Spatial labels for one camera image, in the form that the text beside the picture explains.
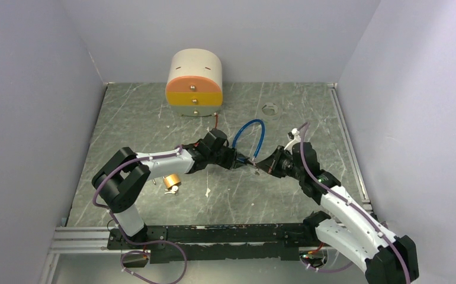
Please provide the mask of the brass padlock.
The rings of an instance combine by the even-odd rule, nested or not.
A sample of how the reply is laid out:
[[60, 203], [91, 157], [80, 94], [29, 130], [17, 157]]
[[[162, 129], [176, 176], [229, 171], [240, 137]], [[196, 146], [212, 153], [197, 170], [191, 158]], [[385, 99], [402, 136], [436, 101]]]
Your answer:
[[176, 191], [181, 185], [181, 179], [177, 174], [162, 176], [166, 191]]

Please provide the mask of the blue cable lock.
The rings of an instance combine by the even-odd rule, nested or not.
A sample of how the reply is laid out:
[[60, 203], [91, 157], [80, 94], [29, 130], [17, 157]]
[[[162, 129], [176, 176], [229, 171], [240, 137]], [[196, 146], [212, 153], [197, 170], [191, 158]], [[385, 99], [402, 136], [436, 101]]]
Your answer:
[[239, 149], [242, 144], [242, 151], [247, 153], [238, 154], [236, 161], [240, 163], [252, 163], [260, 155], [266, 136], [265, 122], [260, 118], [252, 119], [243, 124], [232, 140], [232, 147]]

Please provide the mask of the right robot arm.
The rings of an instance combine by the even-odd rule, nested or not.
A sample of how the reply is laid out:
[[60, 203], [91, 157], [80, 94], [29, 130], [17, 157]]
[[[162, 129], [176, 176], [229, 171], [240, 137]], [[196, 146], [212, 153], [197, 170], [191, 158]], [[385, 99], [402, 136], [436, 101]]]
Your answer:
[[335, 248], [365, 275], [368, 283], [411, 283], [419, 277], [415, 242], [397, 236], [371, 216], [333, 174], [321, 168], [310, 143], [291, 150], [279, 146], [258, 169], [277, 178], [294, 178], [306, 196], [323, 207], [304, 219], [303, 240]]

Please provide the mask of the padlock keys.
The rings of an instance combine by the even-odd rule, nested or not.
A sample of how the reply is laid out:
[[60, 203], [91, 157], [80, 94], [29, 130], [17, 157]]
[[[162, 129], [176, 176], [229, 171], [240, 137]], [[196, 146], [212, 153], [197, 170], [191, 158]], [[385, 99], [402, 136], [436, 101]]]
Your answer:
[[177, 194], [178, 190], [179, 190], [179, 187], [174, 185], [171, 188], [167, 189], [165, 194], [174, 194], [175, 195], [175, 194]]

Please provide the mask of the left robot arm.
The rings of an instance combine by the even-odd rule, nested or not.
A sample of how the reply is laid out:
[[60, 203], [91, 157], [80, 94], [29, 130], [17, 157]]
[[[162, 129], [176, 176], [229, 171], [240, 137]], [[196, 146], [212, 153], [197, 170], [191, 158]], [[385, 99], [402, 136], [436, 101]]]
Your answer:
[[208, 165], [224, 169], [244, 166], [249, 157], [227, 146], [224, 132], [213, 129], [204, 138], [191, 144], [159, 153], [136, 153], [123, 147], [92, 178], [96, 196], [103, 204], [94, 205], [109, 210], [115, 223], [124, 231], [123, 241], [131, 248], [144, 245], [147, 226], [135, 205], [146, 182], [172, 174], [192, 174]]

